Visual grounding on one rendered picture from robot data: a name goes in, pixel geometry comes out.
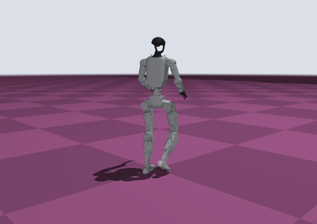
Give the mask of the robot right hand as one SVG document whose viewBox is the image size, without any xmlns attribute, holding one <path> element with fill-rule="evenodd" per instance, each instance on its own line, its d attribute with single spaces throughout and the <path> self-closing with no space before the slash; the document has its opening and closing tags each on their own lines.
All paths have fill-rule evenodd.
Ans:
<svg viewBox="0 0 317 224">
<path fill-rule="evenodd" d="M 183 92 L 180 93 L 180 95 L 184 96 L 185 98 L 187 98 L 185 91 L 183 90 Z M 185 99 L 184 98 L 184 99 Z"/>
</svg>

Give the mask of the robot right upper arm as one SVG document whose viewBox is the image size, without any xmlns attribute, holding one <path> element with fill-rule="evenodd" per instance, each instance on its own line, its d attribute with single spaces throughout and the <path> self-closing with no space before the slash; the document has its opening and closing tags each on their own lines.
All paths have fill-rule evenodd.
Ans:
<svg viewBox="0 0 317 224">
<path fill-rule="evenodd" d="M 173 81 L 175 85 L 179 85 L 181 84 L 181 79 L 179 77 L 179 72 L 176 66 L 176 61 L 174 59 L 171 58 L 166 58 L 166 64 L 168 67 L 170 67 L 171 73 L 174 77 Z"/>
</svg>

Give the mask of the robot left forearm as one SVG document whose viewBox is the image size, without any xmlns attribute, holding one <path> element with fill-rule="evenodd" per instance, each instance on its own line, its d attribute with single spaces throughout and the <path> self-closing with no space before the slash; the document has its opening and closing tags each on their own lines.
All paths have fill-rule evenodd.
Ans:
<svg viewBox="0 0 317 224">
<path fill-rule="evenodd" d="M 142 84 L 142 83 L 141 83 Z M 145 86 L 147 89 L 150 89 L 150 90 L 154 90 L 155 87 L 149 87 L 148 85 L 148 82 L 146 81 L 146 83 L 142 84 L 143 86 Z"/>
</svg>

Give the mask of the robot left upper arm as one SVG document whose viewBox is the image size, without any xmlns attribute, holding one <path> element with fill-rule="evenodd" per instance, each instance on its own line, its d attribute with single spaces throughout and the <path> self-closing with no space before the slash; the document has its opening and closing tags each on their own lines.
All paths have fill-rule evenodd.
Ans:
<svg viewBox="0 0 317 224">
<path fill-rule="evenodd" d="M 138 81 L 142 84 L 146 83 L 146 78 L 144 77 L 145 73 L 146 73 L 146 60 L 147 58 L 145 59 L 142 59 L 140 61 L 140 69 L 139 69 L 139 77 L 138 77 Z"/>
</svg>

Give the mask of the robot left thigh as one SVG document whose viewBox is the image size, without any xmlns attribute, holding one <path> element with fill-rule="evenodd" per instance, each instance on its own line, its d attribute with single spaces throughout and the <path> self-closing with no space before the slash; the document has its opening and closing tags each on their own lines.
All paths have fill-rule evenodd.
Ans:
<svg viewBox="0 0 317 224">
<path fill-rule="evenodd" d="M 151 141 L 154 138 L 154 111 L 153 108 L 149 107 L 149 99 L 142 101 L 140 107 L 144 111 L 143 117 L 146 127 L 145 139 Z"/>
</svg>

